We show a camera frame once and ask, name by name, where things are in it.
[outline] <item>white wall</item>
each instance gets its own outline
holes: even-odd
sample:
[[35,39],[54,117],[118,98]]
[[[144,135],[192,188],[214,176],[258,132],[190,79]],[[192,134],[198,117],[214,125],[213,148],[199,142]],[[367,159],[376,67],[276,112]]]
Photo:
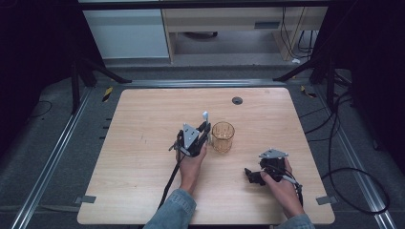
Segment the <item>white wall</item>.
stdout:
[[[124,1],[141,0],[79,0]],[[103,59],[169,57],[160,10],[86,10],[84,15]]]

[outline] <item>denim sleeve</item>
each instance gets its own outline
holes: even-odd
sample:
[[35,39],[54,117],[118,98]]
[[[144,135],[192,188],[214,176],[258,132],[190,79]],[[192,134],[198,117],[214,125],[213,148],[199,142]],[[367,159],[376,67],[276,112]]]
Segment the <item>denim sleeve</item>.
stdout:
[[196,206],[196,201],[187,192],[176,189],[143,228],[186,229]]
[[307,214],[292,217],[282,223],[277,229],[315,229]]

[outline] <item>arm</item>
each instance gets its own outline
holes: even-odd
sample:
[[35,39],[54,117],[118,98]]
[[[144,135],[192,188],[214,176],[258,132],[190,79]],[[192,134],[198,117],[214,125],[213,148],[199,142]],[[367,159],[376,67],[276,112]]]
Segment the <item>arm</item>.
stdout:
[[145,224],[144,229],[187,228],[196,209],[192,198],[197,185],[201,165],[206,155],[206,143],[196,157],[186,156],[181,160],[181,185],[173,191],[156,214]]
[[[288,160],[286,159],[285,162],[286,169],[292,173],[292,168],[289,165]],[[281,179],[280,182],[276,182],[265,172],[261,172],[260,175],[268,185],[271,193],[283,207],[284,214],[288,219],[278,228],[314,228],[309,217],[301,206],[294,186],[289,181]]]

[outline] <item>wooden tabletop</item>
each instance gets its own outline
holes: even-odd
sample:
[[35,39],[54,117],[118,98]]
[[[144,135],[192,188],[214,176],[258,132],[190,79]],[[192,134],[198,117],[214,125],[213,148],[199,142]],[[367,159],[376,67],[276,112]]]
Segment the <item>wooden tabletop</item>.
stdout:
[[[243,103],[235,105],[239,96]],[[304,207],[313,223],[329,224],[329,204],[289,92],[283,88],[144,89],[122,93],[77,220],[82,224],[144,224],[156,212],[176,164],[168,151],[182,124],[198,127],[203,112],[215,124],[235,128],[230,151],[208,146],[194,192],[191,224],[279,224],[283,211],[268,187],[251,184],[244,168],[259,171],[259,154],[274,148],[289,154],[303,185]],[[171,190],[180,186],[180,174]]]

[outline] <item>gray carpet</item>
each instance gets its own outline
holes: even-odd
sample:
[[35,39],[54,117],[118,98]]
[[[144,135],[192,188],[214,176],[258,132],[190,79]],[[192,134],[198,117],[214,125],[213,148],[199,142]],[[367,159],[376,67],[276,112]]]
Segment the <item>gray carpet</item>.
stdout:
[[[288,66],[162,67],[114,69],[114,72],[135,80],[268,79],[269,77],[281,76],[283,73],[288,72],[290,68]],[[324,105],[319,98],[321,94],[318,93],[325,88],[325,85],[316,86],[318,90],[315,90],[315,87],[309,84],[309,74],[310,72],[301,73],[296,79],[290,79],[289,82],[282,85],[282,87],[286,87],[290,91],[297,114],[299,116],[305,115],[300,118],[305,131],[318,126],[328,117],[326,109],[323,109]],[[97,77],[98,83],[92,89],[84,114],[78,121],[70,142],[39,205],[77,206],[73,204],[75,197],[84,195],[87,189],[103,144],[102,137],[106,136],[107,133],[107,130],[103,127],[109,125],[110,121],[107,118],[113,116],[120,92],[129,88],[128,86],[117,85],[101,74],[98,74]],[[300,91],[300,85],[305,85],[308,93],[317,93],[318,97],[309,97],[303,94]],[[109,86],[114,86],[113,92],[108,102],[102,102],[104,92]],[[51,102],[52,107],[48,102],[38,103],[32,115],[44,114],[28,120],[25,129],[21,131],[20,136],[10,148],[8,156],[1,161],[0,208],[3,212],[0,213],[0,228],[11,226],[18,206],[23,204],[30,193],[70,117],[72,108],[70,87],[70,80],[67,79],[48,87],[43,92],[40,100]],[[345,88],[338,88],[337,93],[342,94],[346,90]],[[344,130],[347,134],[366,170],[377,177],[390,195],[392,205],[389,212],[397,228],[405,228],[405,219],[401,216],[405,212],[405,200],[403,198],[405,195],[404,176],[397,169],[389,154],[373,149],[373,139],[364,126],[362,118],[358,115],[356,109],[350,106],[350,103],[342,104],[339,109],[340,130]],[[328,138],[330,127],[331,122],[320,130],[307,135],[320,175],[328,171],[328,141],[313,140]],[[331,148],[332,168],[349,166],[337,137],[333,138]],[[344,172],[333,177],[336,187],[347,199],[362,208],[369,209],[367,201],[364,199],[363,193],[351,172]],[[336,196],[328,178],[324,180],[324,184],[328,194]],[[331,225],[317,225],[317,228],[380,228],[374,216],[360,213],[340,197],[337,198],[339,202],[332,205],[336,221]],[[5,211],[6,206],[15,207]],[[127,225],[83,226],[76,222],[75,217],[76,213],[38,209],[32,216],[28,228],[127,228]]]

